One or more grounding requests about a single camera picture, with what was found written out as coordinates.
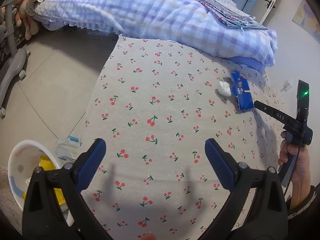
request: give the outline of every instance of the stuffed toy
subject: stuffed toy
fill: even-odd
[[[35,35],[39,31],[39,27],[35,20],[30,16],[27,15],[26,13],[26,4],[28,0],[13,0],[13,4],[18,4],[19,9],[16,14],[16,22],[17,22],[17,27],[20,27],[21,25],[21,20],[23,21],[23,24],[26,28],[26,34],[25,38],[26,40],[30,40],[32,35]]]

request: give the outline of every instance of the plastic container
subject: plastic container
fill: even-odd
[[[8,162],[8,179],[12,194],[23,211],[24,199],[22,193],[27,192],[26,180],[32,176],[34,169],[39,166],[40,155],[47,155],[57,169],[63,167],[60,159],[52,154],[41,143],[33,140],[19,142],[12,150]],[[71,226],[74,219],[68,211],[66,219],[68,226]]]

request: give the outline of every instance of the gray tile floor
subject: gray tile floor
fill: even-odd
[[[22,81],[14,79],[0,119],[0,166],[13,147],[32,139],[53,149],[58,138],[79,131],[100,71],[112,52],[115,36],[93,39],[86,30],[42,30],[26,46],[31,55]]]

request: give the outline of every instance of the folded cloth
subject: folded cloth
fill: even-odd
[[[196,0],[205,6],[228,28],[268,29],[249,14],[240,11],[231,0]]]

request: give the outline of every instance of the cherry print sheet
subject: cherry print sheet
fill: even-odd
[[[82,195],[114,239],[150,231],[159,240],[199,238],[229,194],[205,156],[208,138],[251,168],[276,167],[281,124],[255,109],[243,113],[235,98],[217,93],[218,81],[230,81],[234,70],[247,76],[254,100],[281,109],[255,70],[179,43],[120,36],[94,88],[79,151],[95,138],[107,143]]]

